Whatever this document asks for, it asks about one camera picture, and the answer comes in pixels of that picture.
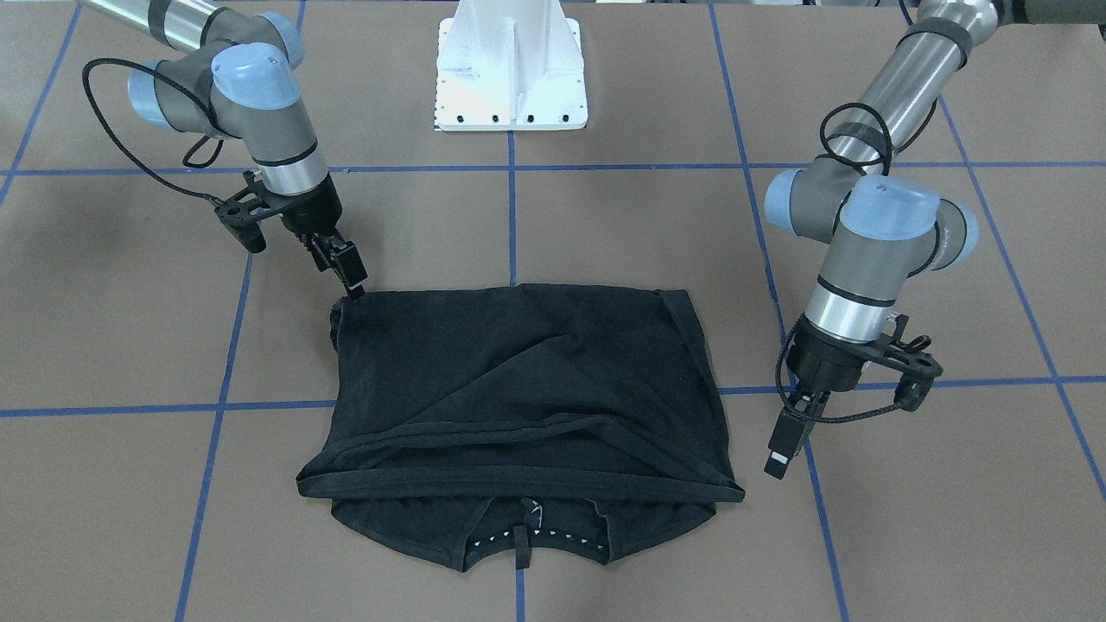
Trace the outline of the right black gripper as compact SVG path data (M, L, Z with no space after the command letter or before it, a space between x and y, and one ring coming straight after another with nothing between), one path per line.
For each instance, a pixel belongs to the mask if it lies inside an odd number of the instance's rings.
M282 225L294 235L309 237L309 252L320 272L331 270L340 276L347 298L364 296L367 268L353 241L343 241L337 232L343 205L333 177L327 176L315 189L289 197L289 208L282 212Z

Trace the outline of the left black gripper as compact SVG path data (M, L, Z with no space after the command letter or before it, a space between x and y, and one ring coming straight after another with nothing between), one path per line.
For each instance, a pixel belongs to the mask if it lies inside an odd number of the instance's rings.
M860 384L862 369L868 362L870 341L849 341L814 326L806 315L799 315L794 326L787 370L797 379L769 440L764 473L782 480L791 462L803 450L810 433L832 393L851 392Z

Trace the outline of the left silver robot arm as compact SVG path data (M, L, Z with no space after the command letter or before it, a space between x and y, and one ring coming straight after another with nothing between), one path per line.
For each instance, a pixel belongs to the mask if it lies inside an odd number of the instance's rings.
M921 1L893 55L855 102L820 125L822 152L779 173L766 220L827 245L817 282L775 364L782 410L766 475L786 476L830 397L849 392L872 365L896 371L893 402L856 415L915 412L943 367L930 338L908 340L896 303L912 276L947 270L971 255L975 215L940 194L893 177L893 163L921 133L950 79L1006 25L1103 25L1102 1Z

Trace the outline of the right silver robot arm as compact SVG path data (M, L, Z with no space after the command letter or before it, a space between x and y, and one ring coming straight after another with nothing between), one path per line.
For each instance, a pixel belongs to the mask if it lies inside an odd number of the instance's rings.
M337 229L342 201L294 76L304 59L296 25L280 13L242 15L207 1L88 7L181 52L131 64L128 99L142 120L201 141L246 143L254 165L246 188L225 200L198 193L238 243L264 251L260 224L276 216L320 271L334 272L348 298L363 296L367 272Z

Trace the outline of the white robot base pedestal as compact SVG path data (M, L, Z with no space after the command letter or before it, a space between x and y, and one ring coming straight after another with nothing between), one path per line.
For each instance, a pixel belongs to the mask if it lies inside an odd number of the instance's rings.
M439 22L435 129L584 129L588 115L580 23L559 1L461 1Z

